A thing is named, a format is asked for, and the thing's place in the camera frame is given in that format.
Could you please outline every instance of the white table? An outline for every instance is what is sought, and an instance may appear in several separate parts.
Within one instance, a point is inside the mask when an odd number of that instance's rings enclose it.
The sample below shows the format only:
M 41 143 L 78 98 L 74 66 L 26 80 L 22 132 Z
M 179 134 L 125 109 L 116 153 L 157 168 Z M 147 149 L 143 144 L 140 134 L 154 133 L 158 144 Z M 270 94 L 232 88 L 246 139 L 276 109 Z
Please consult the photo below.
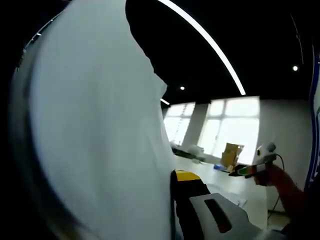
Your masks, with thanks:
M 213 184 L 226 192 L 238 194 L 247 200 L 244 210 L 249 221 L 260 229 L 268 226 L 266 187 L 256 185 L 252 178 L 228 176 L 226 172 L 214 169 L 210 163 L 194 163 L 192 160 L 175 156 L 175 168 L 198 175 L 205 184 Z

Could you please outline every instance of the yellow object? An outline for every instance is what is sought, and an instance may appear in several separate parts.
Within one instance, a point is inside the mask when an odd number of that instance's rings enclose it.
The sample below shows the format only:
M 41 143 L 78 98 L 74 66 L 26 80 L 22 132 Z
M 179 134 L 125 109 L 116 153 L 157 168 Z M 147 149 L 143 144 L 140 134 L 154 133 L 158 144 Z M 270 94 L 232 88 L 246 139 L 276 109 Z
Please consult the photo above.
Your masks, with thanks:
M 175 173 L 176 173 L 176 178 L 177 178 L 178 182 L 192 181 L 192 180 L 200 179 L 199 176 L 197 176 L 194 173 L 189 172 L 189 171 L 175 170 Z

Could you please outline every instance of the cable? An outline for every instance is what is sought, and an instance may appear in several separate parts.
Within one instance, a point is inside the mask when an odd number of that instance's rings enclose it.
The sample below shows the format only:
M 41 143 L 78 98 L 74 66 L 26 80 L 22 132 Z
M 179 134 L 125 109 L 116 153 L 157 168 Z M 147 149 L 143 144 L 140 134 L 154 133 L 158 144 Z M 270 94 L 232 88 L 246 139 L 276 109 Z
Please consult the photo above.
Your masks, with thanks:
M 277 154 L 277 156 L 281 159 L 282 170 L 284 171 L 284 170 L 285 170 L 284 160 L 282 159 L 282 157 L 281 157 L 279 154 Z M 271 212 L 270 215 L 268 216 L 268 219 L 267 219 L 267 220 L 269 220 L 269 218 L 271 217 L 271 215 L 274 213 L 274 211 L 275 211 L 275 209 L 276 209 L 276 206 L 277 206 L 277 204 L 278 204 L 278 202 L 279 202 L 279 199 L 280 199 L 280 195 L 278 196 L 277 200 L 275 201 L 275 204 L 274 204 L 274 206 L 273 206 L 273 208 L 272 208 L 272 210 L 271 210 L 272 212 Z

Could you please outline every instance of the ceiling light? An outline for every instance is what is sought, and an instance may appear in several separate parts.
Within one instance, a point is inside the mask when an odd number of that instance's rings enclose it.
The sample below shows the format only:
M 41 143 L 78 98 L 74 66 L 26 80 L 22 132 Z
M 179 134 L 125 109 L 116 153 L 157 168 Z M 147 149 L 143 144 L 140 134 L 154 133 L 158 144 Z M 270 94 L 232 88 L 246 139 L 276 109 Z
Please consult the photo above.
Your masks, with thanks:
M 242 86 L 234 68 L 231 66 L 229 60 L 227 59 L 226 55 L 220 49 L 218 44 L 213 40 L 213 38 L 207 33 L 207 31 L 196 21 L 194 20 L 188 13 L 182 10 L 179 6 L 171 2 L 170 0 L 158 0 L 159 2 L 163 3 L 177 14 L 179 14 L 184 20 L 186 20 L 194 29 L 196 29 L 202 37 L 208 42 L 208 44 L 215 50 L 216 54 L 219 56 L 221 61 L 224 63 L 225 67 L 228 69 L 229 73 L 231 74 L 236 86 L 238 87 L 241 95 L 246 95 L 244 87 Z
M 160 101 L 163 102 L 164 104 L 170 105 L 170 103 L 168 103 L 166 100 L 160 98 Z

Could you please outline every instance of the window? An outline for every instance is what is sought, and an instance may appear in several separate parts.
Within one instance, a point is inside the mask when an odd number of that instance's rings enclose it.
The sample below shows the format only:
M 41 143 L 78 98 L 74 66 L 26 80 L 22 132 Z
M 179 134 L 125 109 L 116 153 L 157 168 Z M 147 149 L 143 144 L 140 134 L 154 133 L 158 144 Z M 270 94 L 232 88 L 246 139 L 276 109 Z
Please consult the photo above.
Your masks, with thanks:
M 221 158 L 226 143 L 244 145 L 238 162 L 252 164 L 259 134 L 258 97 L 213 100 L 208 107 L 198 145 Z
M 170 142 L 181 145 L 184 141 L 195 103 L 172 105 L 164 118 L 164 127 Z

